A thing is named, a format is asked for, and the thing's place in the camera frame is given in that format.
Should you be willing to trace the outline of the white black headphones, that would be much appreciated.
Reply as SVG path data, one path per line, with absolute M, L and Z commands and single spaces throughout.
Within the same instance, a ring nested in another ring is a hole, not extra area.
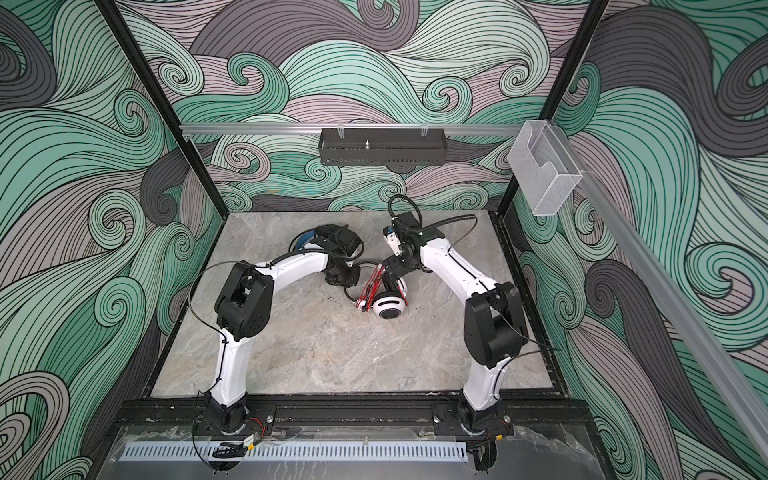
M 363 312 L 373 312 L 380 319 L 391 320 L 404 313 L 407 302 L 407 285 L 403 278 L 389 277 L 381 263 L 364 262 L 373 271 L 354 298 L 355 307 Z

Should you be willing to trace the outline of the black blue headphones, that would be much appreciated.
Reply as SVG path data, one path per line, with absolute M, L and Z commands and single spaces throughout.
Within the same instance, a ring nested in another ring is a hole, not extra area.
M 317 239 L 317 238 L 331 239 L 341 229 L 342 229 L 341 225 L 323 224 L 323 225 L 318 225 L 316 227 L 302 231 L 299 234 L 297 234 L 296 237 L 289 243 L 288 251 L 292 252 L 292 251 L 301 249 L 304 247 L 305 244 L 307 244 L 313 239 Z

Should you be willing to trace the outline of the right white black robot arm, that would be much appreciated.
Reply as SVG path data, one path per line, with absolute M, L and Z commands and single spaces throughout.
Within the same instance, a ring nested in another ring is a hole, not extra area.
M 463 339 L 472 358 L 457 413 L 467 432 L 483 433 L 490 428 L 507 368 L 529 342 L 519 290 L 513 282 L 498 282 L 473 266 L 440 230 L 474 220 L 474 215 L 426 225 L 415 202 L 403 194 L 388 200 L 387 211 L 391 225 L 383 235 L 392 255 L 380 264 L 382 290 L 374 295 L 374 313 L 392 319 L 404 312 L 405 276 L 412 272 L 427 270 L 448 286 L 464 307 Z

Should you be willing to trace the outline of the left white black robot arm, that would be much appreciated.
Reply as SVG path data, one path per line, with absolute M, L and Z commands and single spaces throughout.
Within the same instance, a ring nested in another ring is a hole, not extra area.
M 222 340 L 213 385 L 203 394 L 211 421 L 223 433 L 239 432 L 248 418 L 252 341 L 271 318 L 275 294 L 317 273 L 331 286 L 355 286 L 360 277 L 355 261 L 363 253 L 364 241 L 348 226 L 323 224 L 297 235 L 289 250 L 273 260 L 233 264 L 214 303 Z

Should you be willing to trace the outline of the black perforated wall tray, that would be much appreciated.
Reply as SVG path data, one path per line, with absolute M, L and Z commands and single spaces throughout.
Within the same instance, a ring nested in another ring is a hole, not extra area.
M 444 164 L 448 143 L 442 129 L 325 128 L 318 149 L 325 165 L 403 170 Z

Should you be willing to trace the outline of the aluminium rail back wall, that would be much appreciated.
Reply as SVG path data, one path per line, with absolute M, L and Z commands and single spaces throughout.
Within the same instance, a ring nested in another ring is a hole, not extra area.
M 323 129 L 339 132 L 348 129 L 394 130 L 410 129 L 419 131 L 443 130 L 447 136 L 508 137 L 517 135 L 521 125 L 494 124 L 403 124 L 403 123 L 181 123 L 179 128 L 185 136 L 195 135 L 319 135 Z

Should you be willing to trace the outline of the aluminium rail wall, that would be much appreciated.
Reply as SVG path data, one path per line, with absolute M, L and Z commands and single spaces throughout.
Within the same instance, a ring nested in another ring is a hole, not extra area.
M 348 129 L 394 130 L 410 129 L 419 131 L 443 130 L 447 136 L 508 137 L 517 135 L 521 125 L 494 124 L 403 124 L 403 123 L 181 123 L 179 128 L 185 136 L 195 135 L 319 135 L 323 129 L 339 132 Z
M 595 207 L 604 225 L 626 253 L 635 271 L 645 283 L 661 313 L 671 321 L 696 361 L 707 374 L 724 403 L 762 459 L 767 458 L 767 406 L 742 370 L 709 331 L 678 284 L 635 228 L 622 216 L 612 198 L 586 167 L 563 130 L 550 125 L 555 144 L 581 175 L 579 184 Z

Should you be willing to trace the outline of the clear plastic wall bin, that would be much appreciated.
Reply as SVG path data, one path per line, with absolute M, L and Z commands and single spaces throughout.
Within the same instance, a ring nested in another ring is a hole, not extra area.
M 582 179 L 568 137 L 546 120 L 523 124 L 507 161 L 537 217 L 556 215 Z

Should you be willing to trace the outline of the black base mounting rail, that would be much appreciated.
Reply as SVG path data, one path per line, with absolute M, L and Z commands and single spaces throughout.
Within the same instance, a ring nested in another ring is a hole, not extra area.
M 117 414 L 119 425 L 190 425 L 207 434 L 256 432 L 330 426 L 420 427 L 437 435 L 504 434 L 514 425 L 587 423 L 582 401 L 548 396 L 503 398 L 473 411 L 454 392 L 427 394 L 250 395 L 233 407 L 216 407 L 203 398 L 127 401 Z

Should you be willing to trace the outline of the aluminium rail right wall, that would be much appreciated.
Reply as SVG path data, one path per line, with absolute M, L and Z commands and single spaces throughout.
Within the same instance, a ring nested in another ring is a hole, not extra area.
M 696 361 L 707 374 L 724 403 L 762 459 L 767 458 L 767 406 L 742 370 L 709 331 L 678 284 L 635 228 L 622 216 L 612 198 L 586 167 L 563 130 L 550 125 L 555 144 L 581 175 L 579 184 L 595 207 L 604 225 L 626 253 L 635 271 L 645 283 L 661 313 L 671 321 Z

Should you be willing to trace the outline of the black frame post right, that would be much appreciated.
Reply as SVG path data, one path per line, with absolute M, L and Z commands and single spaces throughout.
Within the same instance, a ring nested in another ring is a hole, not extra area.
M 588 47 L 592 41 L 597 27 L 607 9 L 608 3 L 606 1 L 591 1 L 588 3 L 584 17 L 579 25 L 576 35 L 572 39 L 570 46 L 566 50 L 563 66 L 558 73 L 552 90 L 550 91 L 544 107 L 537 120 L 546 120 L 554 125 L 554 117 L 564 100 L 565 94 L 568 91 L 571 82 L 575 79 L 577 70 L 581 65 L 584 55 L 587 53 Z M 579 161 L 576 155 L 576 165 L 581 170 L 582 178 L 583 172 L 579 166 Z M 509 186 L 502 201 L 498 207 L 497 213 L 502 219 L 507 219 L 512 216 L 513 200 L 517 193 L 522 192 L 517 179 L 513 174 L 513 178 L 510 181 Z

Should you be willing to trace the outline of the black frame post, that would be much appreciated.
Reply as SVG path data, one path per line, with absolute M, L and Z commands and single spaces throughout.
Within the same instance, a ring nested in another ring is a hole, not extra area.
M 579 25 L 576 35 L 572 39 L 570 46 L 566 50 L 563 66 L 558 73 L 552 90 L 550 91 L 544 107 L 537 120 L 546 120 L 554 125 L 554 117 L 564 100 L 565 94 L 568 91 L 571 82 L 575 79 L 577 70 L 581 65 L 584 55 L 587 53 L 588 47 L 592 41 L 597 27 L 607 9 L 608 3 L 606 1 L 591 1 L 588 3 L 584 17 Z M 583 172 L 579 166 L 579 161 L 576 155 L 576 165 L 581 170 L 582 178 Z M 509 186 L 502 201 L 498 207 L 497 213 L 502 219 L 507 219 L 512 216 L 513 200 L 517 193 L 522 192 L 517 179 L 513 174 L 513 178 L 510 181 Z
M 200 181 L 204 191 L 218 212 L 219 216 L 226 220 L 229 209 L 220 195 L 215 183 L 207 171 L 195 144 L 186 139 L 181 131 L 181 122 L 172 105 L 164 94 L 159 81 L 155 78 L 151 67 L 144 57 L 137 41 L 119 12 L 115 1 L 95 0 L 96 7 L 110 28 L 124 55 L 130 62 L 140 83 L 147 90 L 150 100 L 158 109 L 160 117 L 169 129 L 175 143 L 178 145 L 183 157 L 187 160 L 192 171 Z

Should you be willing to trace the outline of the black frame post left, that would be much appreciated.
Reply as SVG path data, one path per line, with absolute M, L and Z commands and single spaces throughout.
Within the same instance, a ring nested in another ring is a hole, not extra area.
M 172 105 L 164 94 L 159 81 L 155 78 L 151 67 L 144 57 L 137 41 L 119 12 L 115 1 L 95 0 L 96 7 L 110 28 L 124 55 L 130 62 L 140 83 L 147 90 L 150 100 L 158 109 L 160 117 L 169 129 L 175 143 L 178 145 L 183 157 L 187 160 L 192 171 L 200 181 L 204 191 L 218 212 L 219 216 L 226 220 L 229 209 L 220 195 L 215 183 L 207 171 L 195 144 L 186 139 L 181 131 L 181 122 Z

